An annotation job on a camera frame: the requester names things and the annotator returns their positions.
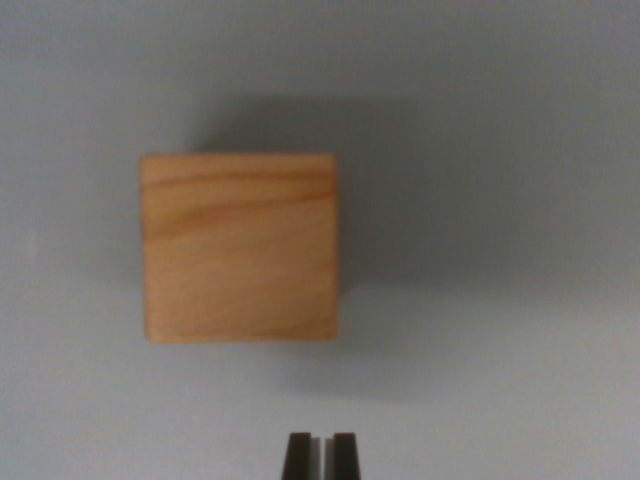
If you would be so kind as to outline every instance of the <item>wood grain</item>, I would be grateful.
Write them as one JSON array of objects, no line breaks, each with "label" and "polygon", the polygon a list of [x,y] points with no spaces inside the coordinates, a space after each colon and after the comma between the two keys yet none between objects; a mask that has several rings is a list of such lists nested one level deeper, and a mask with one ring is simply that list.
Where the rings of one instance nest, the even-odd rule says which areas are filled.
[{"label": "wood grain", "polygon": [[147,338],[337,336],[334,156],[147,155],[140,187]]}]

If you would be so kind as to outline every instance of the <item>cube face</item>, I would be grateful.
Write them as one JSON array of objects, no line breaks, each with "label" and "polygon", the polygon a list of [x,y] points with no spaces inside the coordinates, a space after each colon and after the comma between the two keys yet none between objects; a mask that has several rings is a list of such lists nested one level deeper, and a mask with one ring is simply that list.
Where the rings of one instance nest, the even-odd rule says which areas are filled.
[{"label": "cube face", "polygon": [[148,155],[140,183],[151,341],[337,336],[333,156]]}]

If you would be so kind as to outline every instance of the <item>wooden cube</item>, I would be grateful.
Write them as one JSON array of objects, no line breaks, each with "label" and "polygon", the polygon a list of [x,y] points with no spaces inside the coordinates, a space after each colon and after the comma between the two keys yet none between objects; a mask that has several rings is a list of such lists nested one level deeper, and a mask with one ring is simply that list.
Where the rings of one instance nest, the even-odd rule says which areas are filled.
[{"label": "wooden cube", "polygon": [[334,156],[147,155],[140,190],[149,340],[336,338]]}]

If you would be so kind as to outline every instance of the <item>gray surface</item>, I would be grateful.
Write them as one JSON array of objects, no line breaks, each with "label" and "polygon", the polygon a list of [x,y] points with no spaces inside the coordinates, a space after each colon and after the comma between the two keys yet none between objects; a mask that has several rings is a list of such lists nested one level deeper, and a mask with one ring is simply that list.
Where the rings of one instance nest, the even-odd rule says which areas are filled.
[{"label": "gray surface", "polygon": [[[640,6],[3,2],[0,478],[640,475]],[[341,339],[143,339],[137,158],[342,157]]]}]

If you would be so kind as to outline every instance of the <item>light wood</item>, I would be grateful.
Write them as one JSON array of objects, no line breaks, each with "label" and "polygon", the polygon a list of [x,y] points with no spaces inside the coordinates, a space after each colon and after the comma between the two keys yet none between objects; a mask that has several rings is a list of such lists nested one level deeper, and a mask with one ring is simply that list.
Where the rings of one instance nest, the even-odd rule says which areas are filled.
[{"label": "light wood", "polygon": [[147,155],[140,186],[149,340],[337,336],[332,155]]}]

